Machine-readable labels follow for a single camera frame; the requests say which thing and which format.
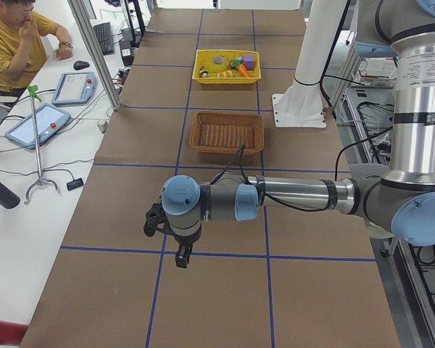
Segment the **yellow-green tape roll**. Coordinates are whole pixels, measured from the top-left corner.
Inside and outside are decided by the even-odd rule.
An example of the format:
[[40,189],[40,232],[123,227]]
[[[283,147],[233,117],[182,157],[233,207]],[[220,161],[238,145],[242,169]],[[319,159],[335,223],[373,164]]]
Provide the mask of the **yellow-green tape roll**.
[[211,73],[221,73],[228,69],[228,60],[222,56],[217,55],[213,57],[210,61],[210,72]]

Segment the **brown wicker basket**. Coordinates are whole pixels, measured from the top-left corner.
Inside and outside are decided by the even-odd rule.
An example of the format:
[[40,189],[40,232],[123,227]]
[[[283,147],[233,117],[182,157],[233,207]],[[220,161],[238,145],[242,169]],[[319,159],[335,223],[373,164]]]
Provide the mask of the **brown wicker basket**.
[[245,145],[244,154],[256,154],[264,147],[263,119],[257,114],[198,111],[189,145],[213,154],[233,154]]

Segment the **yellow woven basket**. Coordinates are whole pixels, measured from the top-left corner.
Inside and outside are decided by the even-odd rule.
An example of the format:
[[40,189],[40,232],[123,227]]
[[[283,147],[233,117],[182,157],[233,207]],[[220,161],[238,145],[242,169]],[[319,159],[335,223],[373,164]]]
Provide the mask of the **yellow woven basket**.
[[252,84],[261,78],[257,51],[198,49],[192,79],[202,84]]

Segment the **small black device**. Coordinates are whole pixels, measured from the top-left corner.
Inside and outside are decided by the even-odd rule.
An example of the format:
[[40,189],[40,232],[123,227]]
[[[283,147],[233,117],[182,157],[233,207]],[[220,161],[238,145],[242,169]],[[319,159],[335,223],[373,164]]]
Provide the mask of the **small black device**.
[[71,181],[66,182],[66,187],[68,191],[73,191],[78,189],[84,185],[82,178],[72,179]]

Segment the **toy panda figure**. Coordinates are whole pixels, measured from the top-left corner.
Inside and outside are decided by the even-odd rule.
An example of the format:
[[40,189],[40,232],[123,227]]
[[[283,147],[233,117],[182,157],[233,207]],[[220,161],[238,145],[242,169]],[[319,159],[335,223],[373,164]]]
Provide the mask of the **toy panda figure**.
[[199,77],[206,78],[208,75],[209,75],[208,71],[204,68],[204,66],[201,66],[199,69]]

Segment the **black bottle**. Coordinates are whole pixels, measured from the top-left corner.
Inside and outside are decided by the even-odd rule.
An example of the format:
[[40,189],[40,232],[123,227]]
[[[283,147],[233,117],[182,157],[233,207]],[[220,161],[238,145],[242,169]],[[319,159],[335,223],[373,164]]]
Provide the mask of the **black bottle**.
[[0,205],[6,209],[12,209],[19,203],[19,196],[0,182]]

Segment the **red object at corner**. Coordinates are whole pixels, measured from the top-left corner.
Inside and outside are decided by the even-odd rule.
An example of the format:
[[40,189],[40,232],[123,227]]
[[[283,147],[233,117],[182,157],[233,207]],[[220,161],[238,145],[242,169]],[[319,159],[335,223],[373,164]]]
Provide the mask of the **red object at corner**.
[[0,320],[0,345],[20,346],[27,329],[28,325]]

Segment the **orange toy carrot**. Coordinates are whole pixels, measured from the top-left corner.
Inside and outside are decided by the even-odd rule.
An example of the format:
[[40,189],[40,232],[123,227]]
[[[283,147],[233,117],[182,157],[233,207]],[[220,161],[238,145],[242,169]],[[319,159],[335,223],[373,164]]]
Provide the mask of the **orange toy carrot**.
[[250,76],[250,74],[249,74],[249,72],[244,64],[240,64],[238,66],[238,71],[243,78],[251,78],[251,76]]

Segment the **far teach pendant tablet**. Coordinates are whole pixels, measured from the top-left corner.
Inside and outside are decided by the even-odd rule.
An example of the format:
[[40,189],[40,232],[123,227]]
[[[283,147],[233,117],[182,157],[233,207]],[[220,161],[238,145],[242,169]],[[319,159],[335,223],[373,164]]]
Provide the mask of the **far teach pendant tablet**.
[[51,102],[60,107],[85,104],[94,94],[96,83],[93,72],[62,73]]

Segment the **black computer mouse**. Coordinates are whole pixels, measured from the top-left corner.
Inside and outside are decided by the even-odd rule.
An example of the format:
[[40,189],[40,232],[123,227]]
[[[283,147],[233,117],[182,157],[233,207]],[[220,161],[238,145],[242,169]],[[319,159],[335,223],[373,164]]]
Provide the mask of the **black computer mouse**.
[[75,61],[73,63],[73,69],[76,71],[83,70],[83,69],[86,69],[88,67],[90,67],[90,64],[88,62],[85,62],[85,61],[78,60],[78,61]]

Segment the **metal reacher grabber stick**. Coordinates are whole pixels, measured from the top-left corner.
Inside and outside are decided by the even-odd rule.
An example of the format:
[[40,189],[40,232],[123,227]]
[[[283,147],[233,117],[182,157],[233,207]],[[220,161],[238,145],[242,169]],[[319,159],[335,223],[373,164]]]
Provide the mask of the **metal reacher grabber stick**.
[[43,187],[43,186],[51,186],[53,185],[56,192],[58,194],[61,194],[60,187],[56,181],[53,181],[51,179],[44,177],[44,171],[42,168],[42,162],[41,162],[41,151],[40,151],[40,139],[38,134],[38,122],[37,122],[37,116],[36,116],[36,106],[35,106],[35,100],[41,100],[39,95],[37,94],[38,86],[37,85],[31,85],[28,86],[28,93],[30,97],[30,105],[31,105],[31,120],[33,124],[33,137],[34,137],[34,146],[35,146],[35,155],[36,155],[36,164],[37,164],[37,175],[38,178],[35,183],[33,183],[26,191],[25,193],[25,205],[28,205],[31,200],[31,194],[32,190],[37,187]]

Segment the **black keyboard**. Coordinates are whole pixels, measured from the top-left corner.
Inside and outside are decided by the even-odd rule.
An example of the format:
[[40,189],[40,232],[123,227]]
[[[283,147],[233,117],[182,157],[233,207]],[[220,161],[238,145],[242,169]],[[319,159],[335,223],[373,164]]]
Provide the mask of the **black keyboard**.
[[112,28],[109,22],[103,22],[92,26],[94,35],[103,55],[113,54],[114,41],[112,35]]

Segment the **man in yellow shirt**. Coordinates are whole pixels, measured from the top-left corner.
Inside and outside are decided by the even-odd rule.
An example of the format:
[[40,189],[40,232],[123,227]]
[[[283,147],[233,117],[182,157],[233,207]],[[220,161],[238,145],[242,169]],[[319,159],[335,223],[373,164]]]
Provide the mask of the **man in yellow shirt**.
[[73,40],[62,25],[37,13],[34,1],[0,1],[0,95],[19,96],[47,61],[42,38],[55,36],[56,57],[73,57]]

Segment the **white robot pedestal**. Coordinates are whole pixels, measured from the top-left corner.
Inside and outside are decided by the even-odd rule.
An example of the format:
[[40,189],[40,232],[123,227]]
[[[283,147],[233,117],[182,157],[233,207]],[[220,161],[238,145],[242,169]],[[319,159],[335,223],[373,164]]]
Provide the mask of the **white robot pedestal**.
[[272,95],[276,127],[326,127],[321,81],[348,8],[347,0],[312,3],[293,83],[284,93]]

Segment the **aluminium frame post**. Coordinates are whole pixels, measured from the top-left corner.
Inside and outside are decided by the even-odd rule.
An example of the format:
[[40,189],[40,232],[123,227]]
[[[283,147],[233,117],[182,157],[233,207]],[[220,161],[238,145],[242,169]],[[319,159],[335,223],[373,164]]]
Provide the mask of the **aluminium frame post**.
[[86,45],[91,60],[95,65],[96,71],[98,72],[99,80],[104,87],[104,92],[108,96],[113,110],[117,111],[121,105],[120,97],[116,92],[112,82],[112,76],[109,73],[102,50],[99,47],[99,43],[92,29],[92,25],[88,17],[88,11],[82,0],[68,0],[67,2],[79,28],[83,42]]

